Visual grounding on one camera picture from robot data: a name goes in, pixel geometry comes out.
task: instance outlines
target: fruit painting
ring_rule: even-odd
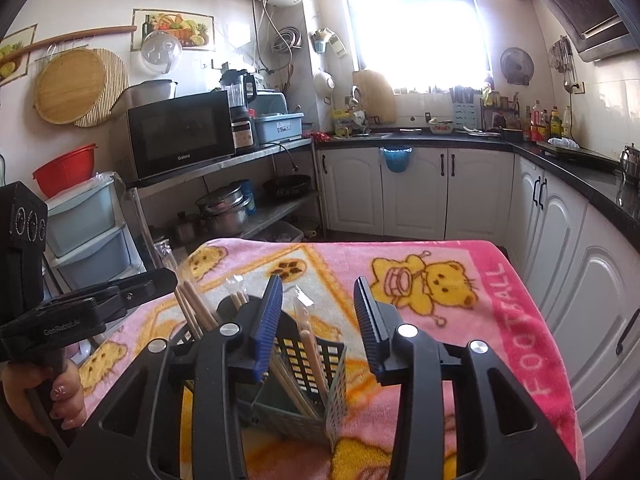
[[[27,75],[30,55],[24,54],[19,57],[12,55],[16,50],[33,43],[35,33],[36,25],[31,25],[0,41],[0,86]]]
[[[176,10],[134,9],[131,50],[140,50],[144,37],[163,30],[175,36],[187,50],[214,50],[213,17]]]

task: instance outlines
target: sink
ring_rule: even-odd
[[[388,137],[392,137],[393,133],[387,134],[369,134],[368,136],[354,136],[352,139],[386,139]]]

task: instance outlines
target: white cabinet door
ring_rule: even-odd
[[[640,258],[588,206],[575,256],[546,323],[562,355],[584,435],[588,472],[609,452],[640,398]]]
[[[506,248],[511,265],[521,278],[527,267],[538,221],[540,208],[536,206],[534,199],[538,199],[543,173],[535,164],[516,155]]]
[[[447,150],[437,148],[414,148],[402,173],[382,163],[385,235],[444,239],[447,166]]]
[[[506,241],[513,153],[449,150],[447,240]]]
[[[378,149],[322,150],[319,158],[329,229],[383,234]]]
[[[540,212],[524,283],[546,319],[574,257],[588,202],[548,173],[538,190]]]

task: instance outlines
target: black gripper frame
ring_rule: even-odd
[[[263,322],[274,304],[274,322]],[[272,276],[233,323],[201,340],[149,343],[84,425],[55,480],[179,480],[185,380],[194,380],[193,478],[246,480],[235,384],[255,384],[267,370],[281,307],[282,281]],[[265,344],[267,361],[257,362]]]
[[[580,479],[544,413],[488,345],[436,341],[377,302],[365,278],[353,295],[370,370],[383,386],[401,385],[390,480],[442,480],[442,381],[453,383],[458,479]]]

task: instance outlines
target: blender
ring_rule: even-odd
[[[258,95],[255,78],[246,70],[227,70],[220,79],[220,86],[229,98],[231,129],[234,134],[236,153],[247,153],[257,147],[251,116],[247,105]]]

